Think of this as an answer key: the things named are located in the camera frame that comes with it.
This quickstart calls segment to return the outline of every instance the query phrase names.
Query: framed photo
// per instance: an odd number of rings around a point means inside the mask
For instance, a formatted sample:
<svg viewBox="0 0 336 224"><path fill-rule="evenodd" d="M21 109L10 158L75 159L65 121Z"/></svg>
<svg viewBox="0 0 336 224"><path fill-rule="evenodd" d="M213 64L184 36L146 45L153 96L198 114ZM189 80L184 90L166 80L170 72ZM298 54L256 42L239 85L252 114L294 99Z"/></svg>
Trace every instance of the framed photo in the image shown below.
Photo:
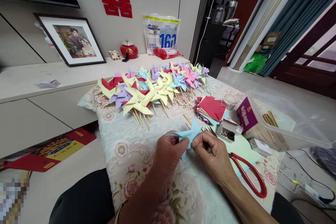
<svg viewBox="0 0 336 224"><path fill-rule="evenodd" d="M86 18L34 15L69 67L106 63Z"/></svg>

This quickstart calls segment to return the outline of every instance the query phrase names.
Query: hand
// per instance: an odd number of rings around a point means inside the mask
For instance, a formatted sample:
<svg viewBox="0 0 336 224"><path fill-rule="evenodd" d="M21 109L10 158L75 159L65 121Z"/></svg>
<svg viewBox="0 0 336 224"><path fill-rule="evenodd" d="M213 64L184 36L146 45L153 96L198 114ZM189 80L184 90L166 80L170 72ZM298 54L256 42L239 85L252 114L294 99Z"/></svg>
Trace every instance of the hand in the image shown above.
<svg viewBox="0 0 336 224"><path fill-rule="evenodd" d="M169 184L173 180L174 171L182 154L188 148L189 139L184 138L179 142L177 136L166 136L166 134L157 141L154 162L150 170L156 173L157 178L164 178L165 183Z"/></svg>
<svg viewBox="0 0 336 224"><path fill-rule="evenodd" d="M212 179L220 186L225 187L235 178L238 179L231 165L225 143L209 131L203 131L195 137L191 147L202 159Z"/></svg>

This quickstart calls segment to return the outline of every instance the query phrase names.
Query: stack of colored paper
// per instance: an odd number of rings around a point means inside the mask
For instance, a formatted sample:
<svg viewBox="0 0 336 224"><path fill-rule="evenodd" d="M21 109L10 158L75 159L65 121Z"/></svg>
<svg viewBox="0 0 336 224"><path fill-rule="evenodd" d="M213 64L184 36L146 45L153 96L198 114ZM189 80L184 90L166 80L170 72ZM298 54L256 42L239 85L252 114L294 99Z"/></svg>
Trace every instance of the stack of colored paper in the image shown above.
<svg viewBox="0 0 336 224"><path fill-rule="evenodd" d="M220 124L224 116L225 104L220 100L215 100L213 96L197 97L197 101L198 104L195 107L198 118L208 124Z"/></svg>

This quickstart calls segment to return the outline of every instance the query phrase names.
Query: curtain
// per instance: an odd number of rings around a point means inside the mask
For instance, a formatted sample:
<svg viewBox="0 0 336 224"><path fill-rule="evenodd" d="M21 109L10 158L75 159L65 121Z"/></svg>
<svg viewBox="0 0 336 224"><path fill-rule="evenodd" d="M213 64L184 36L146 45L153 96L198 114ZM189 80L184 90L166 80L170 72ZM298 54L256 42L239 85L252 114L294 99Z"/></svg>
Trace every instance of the curtain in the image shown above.
<svg viewBox="0 0 336 224"><path fill-rule="evenodd" d="M260 71L268 76L289 49L299 40L333 0L289 0L269 30L281 31L272 55Z"/></svg>

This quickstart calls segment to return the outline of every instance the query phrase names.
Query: doorway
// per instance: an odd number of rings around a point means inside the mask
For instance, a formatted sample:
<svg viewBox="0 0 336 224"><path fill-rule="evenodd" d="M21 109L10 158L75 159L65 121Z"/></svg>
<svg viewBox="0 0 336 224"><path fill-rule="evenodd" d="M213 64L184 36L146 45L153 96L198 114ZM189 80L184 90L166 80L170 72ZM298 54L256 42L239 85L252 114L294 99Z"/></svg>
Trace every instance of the doorway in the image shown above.
<svg viewBox="0 0 336 224"><path fill-rule="evenodd" d="M336 5L287 53L270 77L336 99Z"/></svg>

